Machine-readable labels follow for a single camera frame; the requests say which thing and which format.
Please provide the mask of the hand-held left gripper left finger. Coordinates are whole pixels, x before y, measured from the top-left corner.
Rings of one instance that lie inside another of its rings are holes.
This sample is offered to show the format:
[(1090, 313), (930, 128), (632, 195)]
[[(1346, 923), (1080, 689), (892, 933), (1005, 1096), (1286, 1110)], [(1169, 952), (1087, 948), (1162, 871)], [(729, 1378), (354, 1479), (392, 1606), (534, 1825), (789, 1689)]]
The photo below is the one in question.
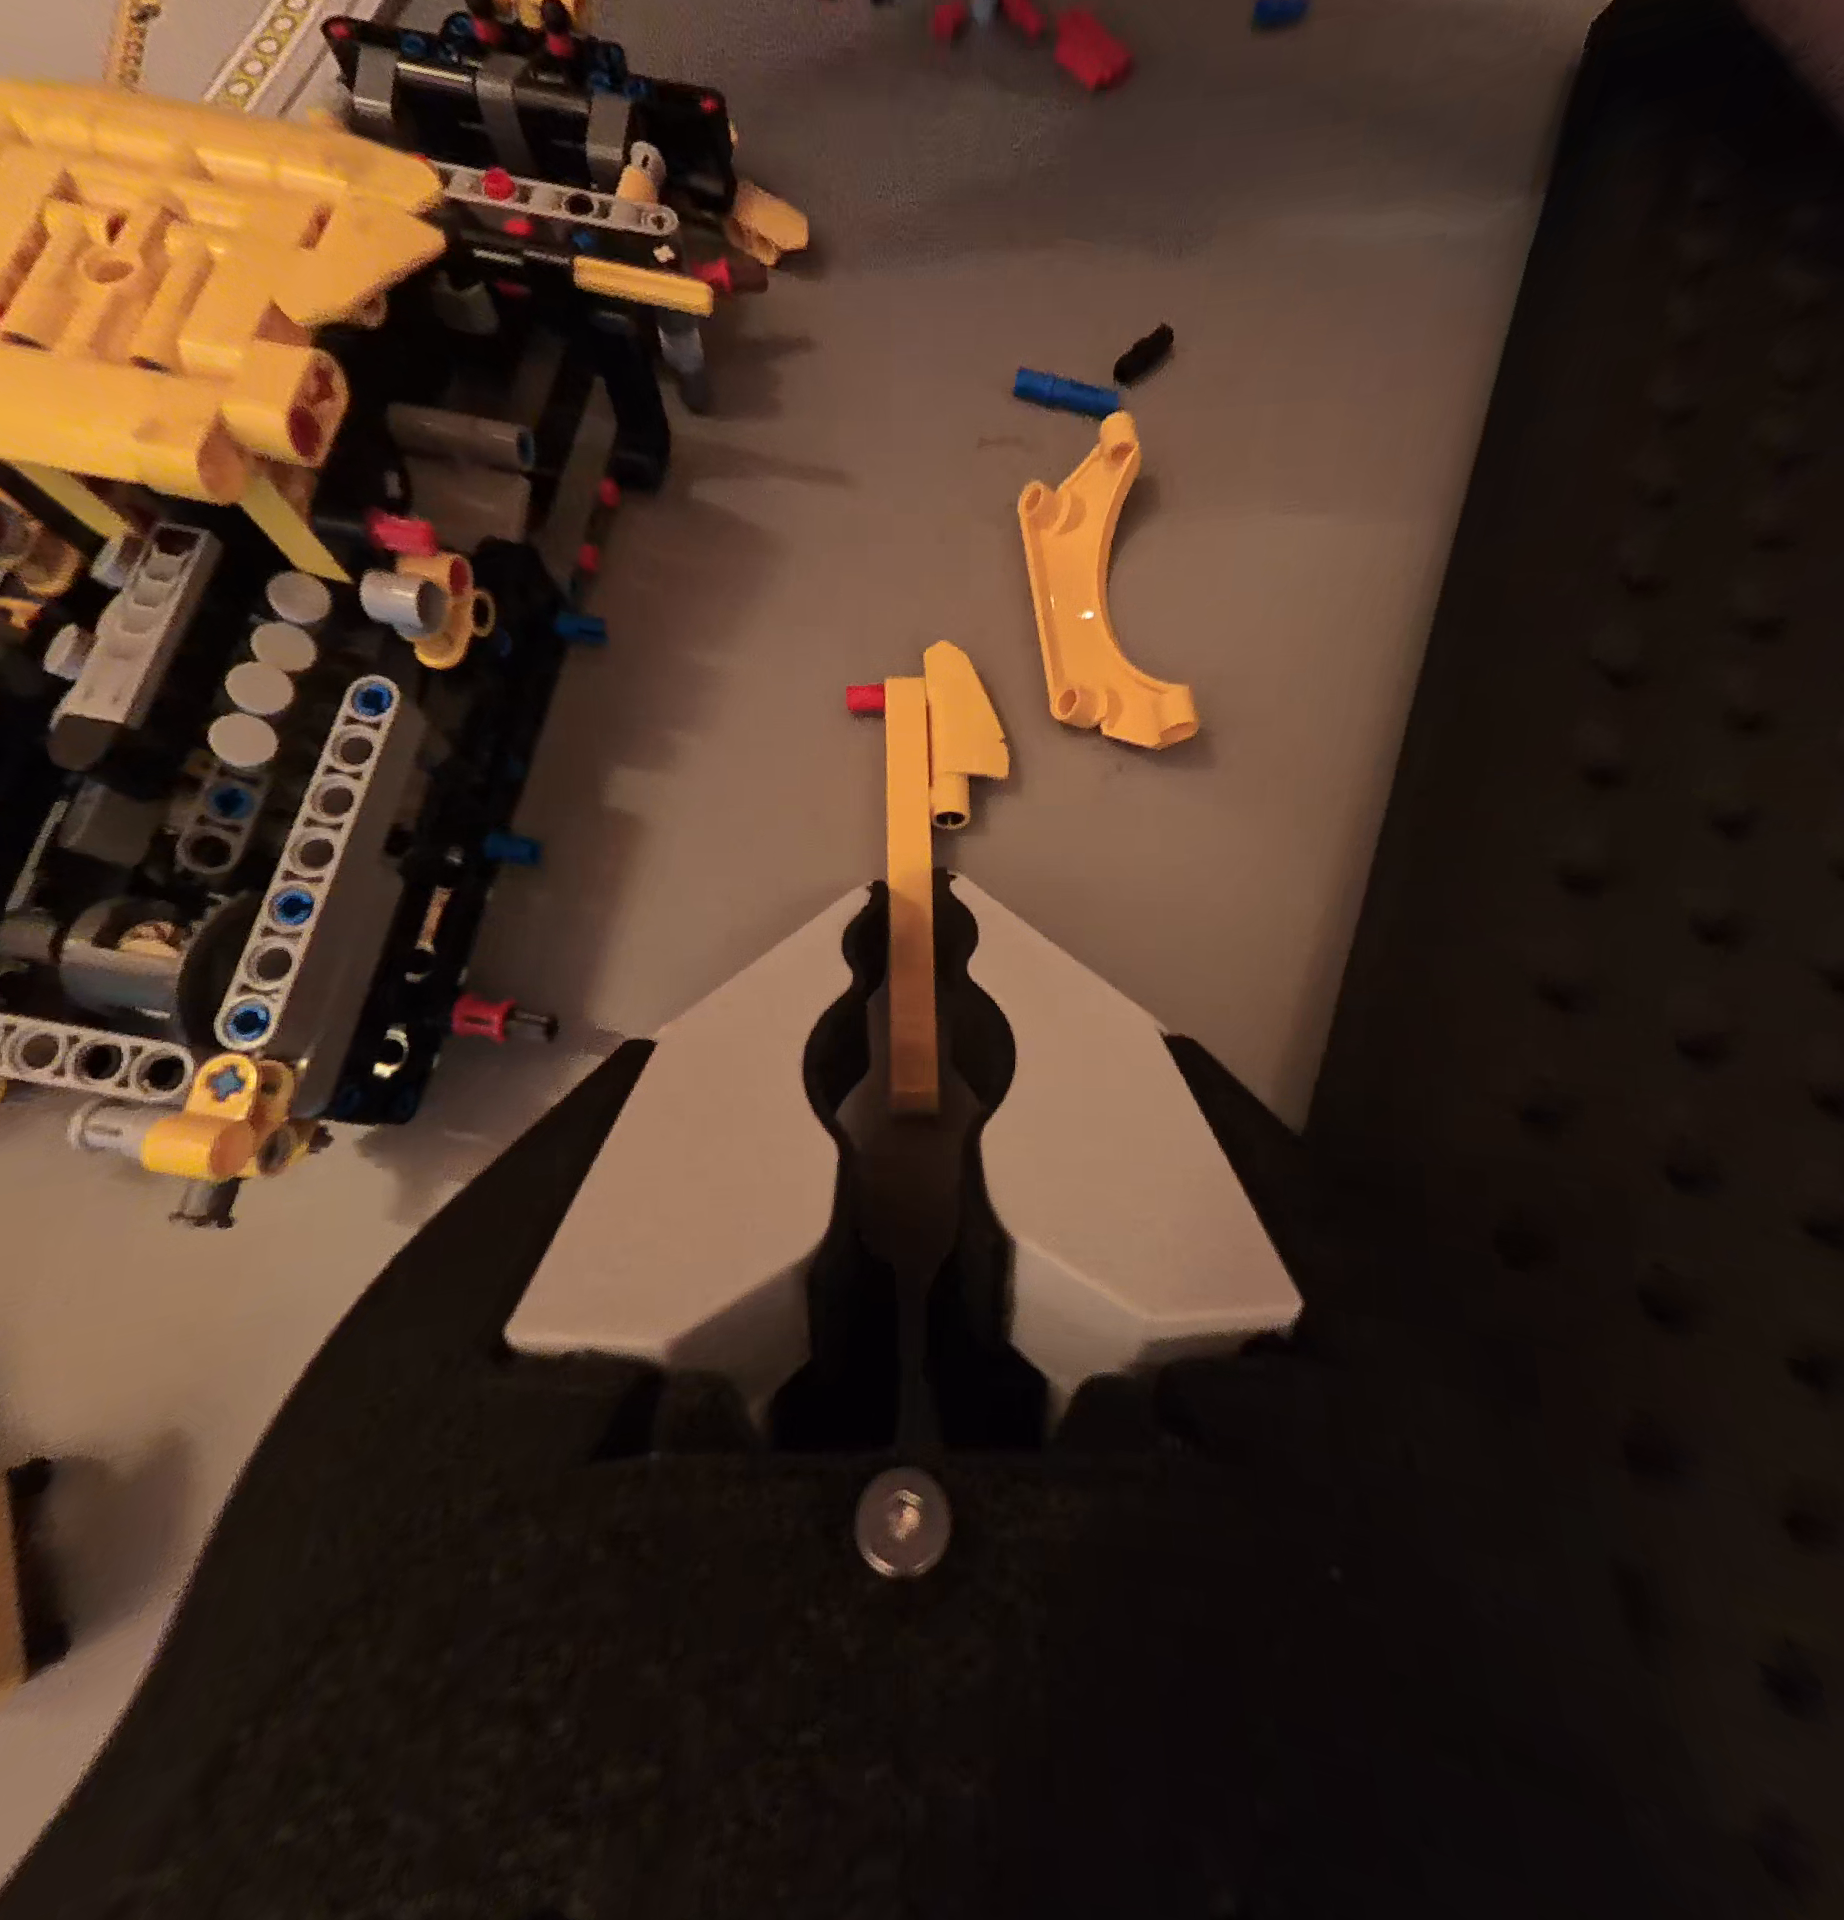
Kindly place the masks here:
[(781, 1449), (895, 1440), (899, 1288), (844, 1120), (884, 974), (872, 882), (660, 1031), (505, 1327), (519, 1357), (723, 1379)]

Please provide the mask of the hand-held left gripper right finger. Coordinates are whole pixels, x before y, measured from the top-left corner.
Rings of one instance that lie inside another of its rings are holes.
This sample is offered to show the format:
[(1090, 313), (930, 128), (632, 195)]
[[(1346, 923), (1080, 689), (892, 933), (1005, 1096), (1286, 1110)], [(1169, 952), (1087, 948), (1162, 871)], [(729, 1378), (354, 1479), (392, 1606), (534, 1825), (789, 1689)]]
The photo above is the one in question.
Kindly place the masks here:
[(1298, 1288), (1162, 1023), (969, 877), (935, 871), (933, 938), (945, 1443), (1037, 1449), (1090, 1379), (1293, 1328)]

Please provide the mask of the grey desk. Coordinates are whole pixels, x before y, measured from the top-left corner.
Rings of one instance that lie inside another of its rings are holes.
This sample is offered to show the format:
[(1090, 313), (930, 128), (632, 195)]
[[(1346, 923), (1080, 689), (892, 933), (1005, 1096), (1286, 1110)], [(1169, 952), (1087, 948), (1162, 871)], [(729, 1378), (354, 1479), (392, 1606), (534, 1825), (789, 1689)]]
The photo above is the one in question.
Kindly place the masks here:
[[(729, 87), (814, 251), (719, 315), (716, 412), (621, 517), (608, 641), (573, 660), (473, 982), (564, 1041), (462, 1043), (425, 1114), (245, 1197), (233, 1230), (0, 1108), (0, 1456), (71, 1463), (71, 1656), (0, 1710), (0, 1828), (114, 1726), (243, 1461), (429, 1212), (616, 1037), (644, 1034), (881, 861), (854, 675), (948, 636), (1018, 773), (975, 877), (1286, 1119), (1307, 1114), (1427, 621), (1593, 3), (1095, 3), (1134, 76), (1087, 93), (926, 3), (603, 3), (629, 58)], [(1119, 356), (1171, 323), (1134, 387)], [(1200, 727), (1061, 723), (1015, 517), (1104, 420), (1141, 471), (1107, 614)]]

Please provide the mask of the yellow black toy car model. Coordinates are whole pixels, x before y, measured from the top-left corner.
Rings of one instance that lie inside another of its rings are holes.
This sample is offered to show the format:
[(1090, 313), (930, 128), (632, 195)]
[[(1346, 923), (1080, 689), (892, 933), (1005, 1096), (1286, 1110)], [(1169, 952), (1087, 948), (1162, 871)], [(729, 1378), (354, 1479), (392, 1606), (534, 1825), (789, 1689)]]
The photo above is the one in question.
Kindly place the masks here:
[(594, 3), (326, 26), (290, 118), (0, 82), (0, 1098), (233, 1224), (451, 1037), (621, 493), (812, 244)]

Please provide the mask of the scattered small toy pieces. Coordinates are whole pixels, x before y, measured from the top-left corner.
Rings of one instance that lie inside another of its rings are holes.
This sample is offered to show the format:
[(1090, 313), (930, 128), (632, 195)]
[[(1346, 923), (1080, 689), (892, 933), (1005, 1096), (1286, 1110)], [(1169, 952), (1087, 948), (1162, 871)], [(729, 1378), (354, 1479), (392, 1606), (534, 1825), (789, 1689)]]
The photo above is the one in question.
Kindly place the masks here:
[(1129, 45), (1083, 3), (933, 2), (928, 13), (935, 45), (958, 45), (994, 22), (1005, 22), (1026, 45), (1046, 45), (1055, 67), (1090, 93), (1113, 90), (1134, 73)]

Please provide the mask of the small yellow panel piece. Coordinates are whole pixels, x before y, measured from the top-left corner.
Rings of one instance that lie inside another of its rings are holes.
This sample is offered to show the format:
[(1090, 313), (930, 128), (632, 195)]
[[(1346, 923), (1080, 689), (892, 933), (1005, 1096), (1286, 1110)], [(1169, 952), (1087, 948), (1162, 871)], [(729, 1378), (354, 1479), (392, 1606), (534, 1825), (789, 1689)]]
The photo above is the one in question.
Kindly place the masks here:
[(950, 641), (923, 652), (930, 819), (958, 831), (972, 816), (972, 780), (1009, 780), (1011, 751), (975, 661)]

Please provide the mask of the building instruction booklet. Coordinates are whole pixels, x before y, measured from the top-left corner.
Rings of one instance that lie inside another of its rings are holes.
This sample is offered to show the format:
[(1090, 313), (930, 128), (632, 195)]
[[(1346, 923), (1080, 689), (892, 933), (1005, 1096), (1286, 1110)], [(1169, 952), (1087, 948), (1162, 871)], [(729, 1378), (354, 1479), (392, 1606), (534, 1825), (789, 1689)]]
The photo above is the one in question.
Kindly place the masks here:
[(290, 118), (326, 92), (326, 26), (399, 23), (407, 2), (117, 2), (100, 76), (257, 118)]

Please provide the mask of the yellow curved arch piece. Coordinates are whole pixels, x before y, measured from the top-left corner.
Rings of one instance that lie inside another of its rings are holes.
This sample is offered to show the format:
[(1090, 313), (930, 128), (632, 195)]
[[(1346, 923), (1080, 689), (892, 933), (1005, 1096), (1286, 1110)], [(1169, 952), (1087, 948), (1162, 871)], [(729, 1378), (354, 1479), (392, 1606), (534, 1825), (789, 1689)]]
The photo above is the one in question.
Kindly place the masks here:
[(1050, 712), (1081, 733), (1169, 749), (1197, 733), (1196, 694), (1134, 666), (1107, 614), (1111, 544), (1140, 471), (1136, 420), (1113, 412), (1062, 482), (1030, 482), (1018, 494), (1015, 517)]

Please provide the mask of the long yellow holed beam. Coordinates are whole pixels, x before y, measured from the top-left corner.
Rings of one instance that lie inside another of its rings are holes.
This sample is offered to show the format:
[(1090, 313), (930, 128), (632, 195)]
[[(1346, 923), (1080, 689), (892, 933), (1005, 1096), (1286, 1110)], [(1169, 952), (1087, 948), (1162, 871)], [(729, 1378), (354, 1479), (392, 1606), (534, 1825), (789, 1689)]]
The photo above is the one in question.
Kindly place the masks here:
[(884, 684), (886, 1077), (895, 1116), (938, 1111), (933, 823), (920, 676)]

